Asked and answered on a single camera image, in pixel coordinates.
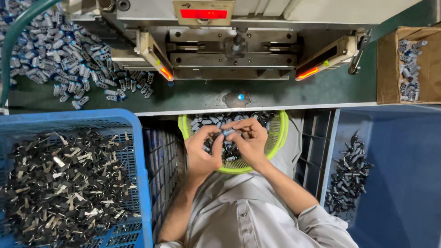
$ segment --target green hose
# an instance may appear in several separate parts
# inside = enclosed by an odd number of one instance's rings
[[[3,48],[1,50],[1,72],[3,80],[3,89],[0,97],[0,107],[4,107],[9,91],[9,80],[11,79],[11,54],[17,38],[22,32],[23,28],[28,25],[37,15],[43,13],[48,8],[52,7],[61,0],[39,0],[32,4],[25,12],[23,12],[15,22],[9,27],[6,37],[3,41]]]

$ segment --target cardboard box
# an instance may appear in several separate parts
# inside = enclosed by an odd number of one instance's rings
[[[419,48],[417,64],[421,66],[418,81],[420,93],[418,101],[401,101],[400,59],[398,41],[427,41]],[[439,27],[398,27],[398,29],[377,41],[377,103],[417,104],[441,103],[441,28]]]

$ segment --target hand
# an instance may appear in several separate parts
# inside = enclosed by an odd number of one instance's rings
[[[240,155],[255,171],[261,172],[264,161],[268,161],[264,154],[268,133],[256,118],[228,122],[222,129],[233,128],[236,132],[227,136],[237,144]]]
[[[214,125],[203,126],[195,135],[185,140],[188,153],[189,180],[202,184],[206,177],[222,166],[222,142],[224,135],[219,135],[213,143],[212,155],[203,150],[204,140],[219,133]]]

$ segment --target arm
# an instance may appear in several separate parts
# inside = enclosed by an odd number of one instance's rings
[[[261,163],[259,165],[261,170],[258,172],[268,180],[295,216],[298,217],[304,210],[318,205],[315,197],[283,172],[279,171],[268,159],[263,160]]]
[[[279,171],[264,155],[268,134],[255,118],[231,122],[222,127],[233,128],[227,140],[233,140],[242,158],[255,171],[262,174],[298,217],[299,230],[317,241],[321,246],[333,248],[356,248],[357,244],[346,231],[348,224],[329,215],[318,201],[303,187]]]
[[[255,118],[230,122],[222,128],[237,130],[237,132],[230,134],[227,140],[233,140],[237,144],[242,158],[249,166],[268,180],[295,216],[318,204],[315,197],[279,171],[266,158],[263,151],[268,134],[266,129]]]
[[[160,243],[184,241],[196,190],[209,174],[222,166],[223,135],[219,135],[214,141],[213,155],[202,149],[204,140],[218,132],[220,130],[216,126],[204,126],[196,135],[185,140],[188,153],[188,175],[184,186],[167,212],[158,236]]]

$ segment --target blue bin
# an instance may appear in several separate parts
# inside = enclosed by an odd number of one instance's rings
[[[332,157],[341,158],[344,142],[359,130],[375,164],[367,194],[355,211],[340,215],[350,220],[348,232],[360,248],[441,247],[440,123],[438,105],[341,110]]]
[[[94,242],[84,248],[140,248],[153,247],[150,224],[151,206],[149,181],[144,159],[142,127],[139,119],[125,109],[84,110],[59,113],[0,116],[0,185],[7,183],[7,172],[12,160],[7,158],[12,145],[30,139],[41,132],[56,131],[65,134],[78,129],[93,128],[105,135],[118,135],[116,142],[125,140],[124,132],[133,140],[133,146],[117,151],[120,161],[126,161],[128,176],[137,188],[131,189],[131,199],[124,207],[141,217],[129,218],[101,232]],[[0,199],[0,243],[3,248],[15,247],[15,238],[5,233],[4,199]]]

